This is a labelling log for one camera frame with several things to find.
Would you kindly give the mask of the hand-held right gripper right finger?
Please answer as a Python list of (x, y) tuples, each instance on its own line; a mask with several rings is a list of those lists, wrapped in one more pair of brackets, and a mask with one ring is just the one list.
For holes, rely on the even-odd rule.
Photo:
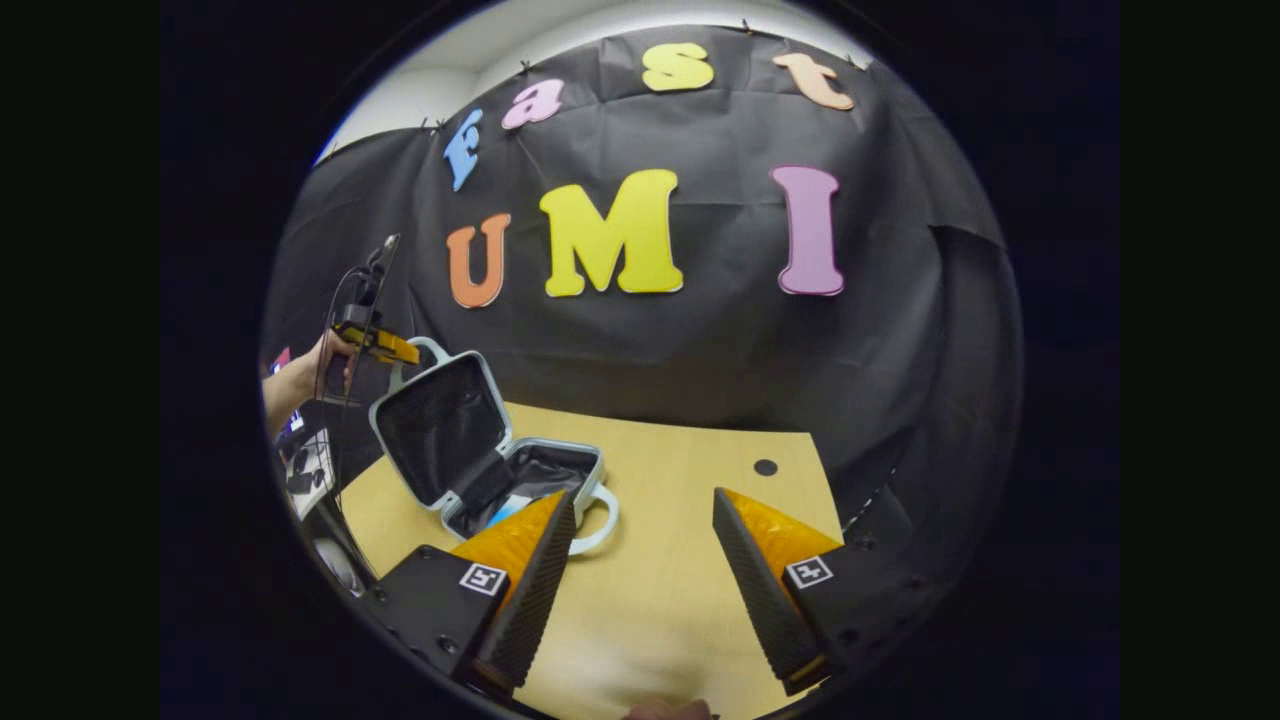
[(867, 674), (934, 606), (934, 583), (904, 553), (844, 544), (737, 491), (716, 488), (712, 525), (788, 696)]

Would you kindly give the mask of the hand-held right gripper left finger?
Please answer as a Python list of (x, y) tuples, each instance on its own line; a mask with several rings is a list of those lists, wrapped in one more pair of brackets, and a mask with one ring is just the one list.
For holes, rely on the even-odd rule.
[(372, 587), (372, 619), (434, 673), (495, 701), (525, 684), (576, 534), (557, 491), (453, 550), (422, 544)]

